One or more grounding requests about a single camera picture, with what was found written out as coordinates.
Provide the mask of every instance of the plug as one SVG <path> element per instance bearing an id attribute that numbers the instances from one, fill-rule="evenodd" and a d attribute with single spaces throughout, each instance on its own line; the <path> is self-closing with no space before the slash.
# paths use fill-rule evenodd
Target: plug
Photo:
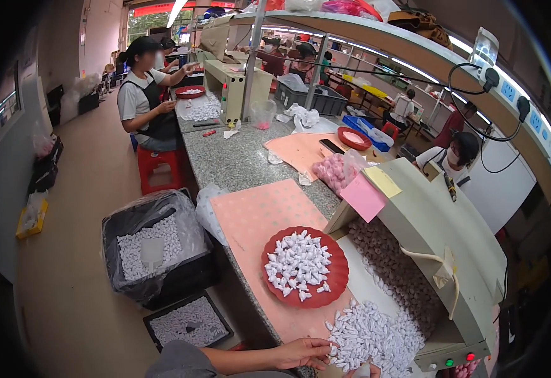
<path id="1" fill-rule="evenodd" d="M 492 87 L 498 87 L 498 84 L 500 84 L 498 72 L 491 67 L 485 70 L 485 84 L 483 85 L 485 93 L 489 92 Z"/>
<path id="2" fill-rule="evenodd" d="M 519 121 L 523 123 L 525 121 L 525 117 L 528 116 L 529 110 L 531 109 L 529 100 L 523 96 L 519 96 L 519 99 L 517 100 L 517 108 L 519 109 Z"/>

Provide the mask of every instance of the red banner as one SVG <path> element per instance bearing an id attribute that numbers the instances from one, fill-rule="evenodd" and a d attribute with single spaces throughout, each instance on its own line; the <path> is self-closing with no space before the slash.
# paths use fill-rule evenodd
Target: red banner
<path id="1" fill-rule="evenodd" d="M 147 16 L 148 14 L 170 12 L 173 9 L 174 3 L 151 5 L 149 7 L 137 8 L 133 10 L 133 17 Z M 195 1 L 188 1 L 183 6 L 183 10 L 193 8 L 196 6 Z M 211 7 L 223 7 L 223 8 L 235 8 L 235 3 L 224 3 L 221 1 L 213 1 L 210 4 Z"/>

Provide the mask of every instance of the face mask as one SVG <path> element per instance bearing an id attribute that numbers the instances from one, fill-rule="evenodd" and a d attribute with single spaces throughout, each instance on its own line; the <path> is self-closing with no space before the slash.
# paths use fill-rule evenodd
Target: face mask
<path id="1" fill-rule="evenodd" d="M 451 147 L 448 148 L 447 155 L 448 155 L 448 162 L 452 164 L 458 164 L 458 161 L 461 159 L 458 156 L 456 156 L 456 154 L 454 154 L 454 151 L 452 151 Z"/>

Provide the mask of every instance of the whiteboard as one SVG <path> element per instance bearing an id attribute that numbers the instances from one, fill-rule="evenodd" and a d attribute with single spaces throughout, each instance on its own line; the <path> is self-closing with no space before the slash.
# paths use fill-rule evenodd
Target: whiteboard
<path id="1" fill-rule="evenodd" d="M 504 137 L 497 129 L 491 135 Z M 489 170 L 497 171 L 506 167 L 518 153 L 509 142 L 488 140 L 483 147 L 483 162 Z M 471 185 L 463 192 L 492 233 L 498 232 L 511 219 L 536 184 L 536 177 L 521 156 L 497 174 L 485 170 L 478 156 L 469 168 L 469 175 Z"/>

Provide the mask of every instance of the sticky note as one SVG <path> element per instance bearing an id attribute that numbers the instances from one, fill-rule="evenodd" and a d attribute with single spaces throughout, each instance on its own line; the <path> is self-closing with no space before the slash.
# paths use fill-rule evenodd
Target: sticky note
<path id="1" fill-rule="evenodd" d="M 401 193 L 401 189 L 395 182 L 380 168 L 370 167 L 362 170 L 362 173 L 388 198 Z"/>
<path id="2" fill-rule="evenodd" d="M 370 222 L 385 207 L 387 197 L 380 193 L 363 175 L 357 175 L 341 191 L 344 198 L 352 208 L 364 219 Z"/>

